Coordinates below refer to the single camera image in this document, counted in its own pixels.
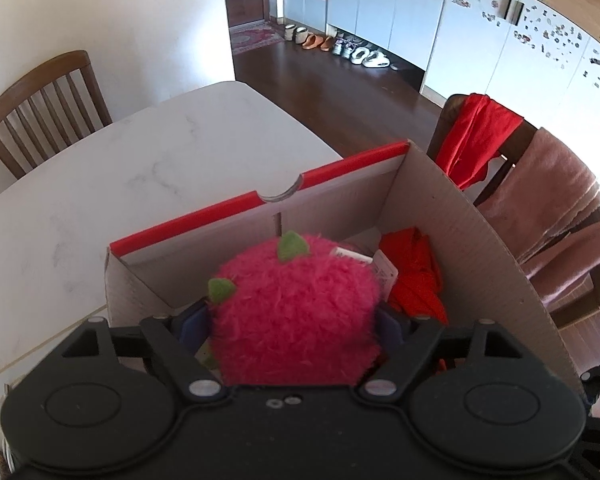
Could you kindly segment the red knotted scarf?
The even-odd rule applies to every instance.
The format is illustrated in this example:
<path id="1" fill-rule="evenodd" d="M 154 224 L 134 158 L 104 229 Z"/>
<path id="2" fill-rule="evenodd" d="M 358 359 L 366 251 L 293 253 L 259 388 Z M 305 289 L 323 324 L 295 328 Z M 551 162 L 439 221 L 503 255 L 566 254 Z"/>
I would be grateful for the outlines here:
<path id="1" fill-rule="evenodd" d="M 398 271 L 388 305 L 410 318 L 428 316 L 449 324 L 441 301 L 443 276 L 430 238 L 417 226 L 384 234 L 379 249 Z"/>

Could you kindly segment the pink fluffy strawberry plush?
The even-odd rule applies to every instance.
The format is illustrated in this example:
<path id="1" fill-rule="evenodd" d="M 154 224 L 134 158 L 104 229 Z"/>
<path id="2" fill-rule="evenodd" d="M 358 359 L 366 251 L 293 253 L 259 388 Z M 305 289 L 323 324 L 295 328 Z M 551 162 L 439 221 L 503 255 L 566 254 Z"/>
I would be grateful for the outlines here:
<path id="1" fill-rule="evenodd" d="M 372 267 L 332 240 L 288 231 L 208 281 L 211 351 L 227 385 L 355 385 L 380 348 Z"/>

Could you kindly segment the red cardboard box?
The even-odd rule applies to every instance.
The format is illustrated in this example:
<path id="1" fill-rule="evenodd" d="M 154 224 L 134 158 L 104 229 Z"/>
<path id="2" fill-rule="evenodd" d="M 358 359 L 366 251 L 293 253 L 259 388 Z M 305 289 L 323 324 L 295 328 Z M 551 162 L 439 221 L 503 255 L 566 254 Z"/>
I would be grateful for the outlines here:
<path id="1" fill-rule="evenodd" d="M 454 325 L 490 318 L 574 390 L 582 385 L 558 330 L 500 238 L 411 142 L 340 159 L 321 140 L 296 148 L 232 148 L 156 168 L 133 158 L 122 180 L 126 225 L 108 248 L 110 322 L 135 325 L 204 296 L 209 278 L 243 250 L 286 231 L 318 234 L 370 254 L 416 226 L 441 266 Z"/>

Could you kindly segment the pink fringed scarf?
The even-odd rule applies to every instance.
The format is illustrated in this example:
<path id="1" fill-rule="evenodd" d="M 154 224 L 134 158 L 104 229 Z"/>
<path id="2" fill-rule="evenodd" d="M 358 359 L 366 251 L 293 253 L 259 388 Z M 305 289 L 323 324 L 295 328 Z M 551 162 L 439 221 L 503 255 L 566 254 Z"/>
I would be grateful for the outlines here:
<path id="1" fill-rule="evenodd" d="M 582 224 L 599 206 L 595 174 L 541 128 L 478 211 L 549 306 L 600 265 L 600 220 Z"/>

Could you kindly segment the dark wooden chair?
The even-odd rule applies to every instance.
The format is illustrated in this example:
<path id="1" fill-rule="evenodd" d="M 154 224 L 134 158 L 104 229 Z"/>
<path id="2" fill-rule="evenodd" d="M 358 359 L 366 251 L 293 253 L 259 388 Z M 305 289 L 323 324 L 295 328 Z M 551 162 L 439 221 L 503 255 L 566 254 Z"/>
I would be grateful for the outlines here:
<path id="1" fill-rule="evenodd" d="M 558 327 L 600 312 L 600 186 L 544 128 L 485 94 L 446 100 L 428 156 L 466 191 Z"/>

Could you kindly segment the red cloth on chair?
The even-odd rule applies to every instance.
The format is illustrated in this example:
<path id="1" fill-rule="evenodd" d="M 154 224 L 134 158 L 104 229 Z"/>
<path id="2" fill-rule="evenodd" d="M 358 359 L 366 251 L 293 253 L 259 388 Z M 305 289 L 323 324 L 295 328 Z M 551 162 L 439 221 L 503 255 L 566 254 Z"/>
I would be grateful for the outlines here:
<path id="1" fill-rule="evenodd" d="M 462 191 L 483 181 L 489 162 L 524 118 L 485 94 L 451 96 L 439 117 L 428 155 Z"/>

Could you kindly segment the wooden slat-back chair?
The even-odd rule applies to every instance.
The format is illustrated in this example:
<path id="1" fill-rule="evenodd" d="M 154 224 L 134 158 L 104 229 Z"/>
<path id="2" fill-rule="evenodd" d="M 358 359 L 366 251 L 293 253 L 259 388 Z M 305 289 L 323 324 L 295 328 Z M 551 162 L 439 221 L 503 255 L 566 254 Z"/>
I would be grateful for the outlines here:
<path id="1" fill-rule="evenodd" d="M 0 95 L 0 161 L 20 179 L 111 124 L 88 53 L 61 53 Z"/>

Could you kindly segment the row of shoes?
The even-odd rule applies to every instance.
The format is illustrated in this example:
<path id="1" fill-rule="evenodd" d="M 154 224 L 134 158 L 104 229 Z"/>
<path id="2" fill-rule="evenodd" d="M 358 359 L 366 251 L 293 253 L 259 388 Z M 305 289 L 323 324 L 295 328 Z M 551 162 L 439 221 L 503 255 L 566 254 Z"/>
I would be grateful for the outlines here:
<path id="1" fill-rule="evenodd" d="M 284 39 L 293 42 L 302 50 L 320 50 L 342 58 L 355 66 L 365 68 L 391 68 L 397 70 L 389 55 L 361 38 L 337 32 L 335 36 L 311 32 L 306 26 L 289 23 L 284 26 Z"/>

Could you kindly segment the red patterned rug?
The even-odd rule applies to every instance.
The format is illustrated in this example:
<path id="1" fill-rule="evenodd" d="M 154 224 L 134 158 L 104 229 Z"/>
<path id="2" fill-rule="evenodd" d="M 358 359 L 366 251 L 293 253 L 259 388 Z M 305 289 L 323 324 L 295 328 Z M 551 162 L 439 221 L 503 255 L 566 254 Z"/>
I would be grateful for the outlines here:
<path id="1" fill-rule="evenodd" d="M 230 28 L 230 47 L 234 56 L 284 41 L 284 36 L 279 30 L 265 21 L 251 22 Z"/>

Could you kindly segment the white fridge with magnets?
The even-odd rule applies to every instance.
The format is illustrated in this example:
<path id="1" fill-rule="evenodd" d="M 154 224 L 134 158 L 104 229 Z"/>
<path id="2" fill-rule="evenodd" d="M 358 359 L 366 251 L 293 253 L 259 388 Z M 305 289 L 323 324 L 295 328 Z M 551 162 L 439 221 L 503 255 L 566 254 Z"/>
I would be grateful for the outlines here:
<path id="1" fill-rule="evenodd" d="M 600 43 L 540 0 L 444 0 L 420 92 L 483 93 L 547 129 L 600 124 Z"/>

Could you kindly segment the white wall cabinets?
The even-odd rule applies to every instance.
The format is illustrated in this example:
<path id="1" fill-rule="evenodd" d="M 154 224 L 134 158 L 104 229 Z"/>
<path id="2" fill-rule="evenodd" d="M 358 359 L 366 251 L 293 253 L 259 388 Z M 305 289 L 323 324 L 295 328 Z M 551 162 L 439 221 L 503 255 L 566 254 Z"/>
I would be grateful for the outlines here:
<path id="1" fill-rule="evenodd" d="M 326 32 L 336 28 L 423 70 L 443 0 L 283 0 L 284 18 Z"/>

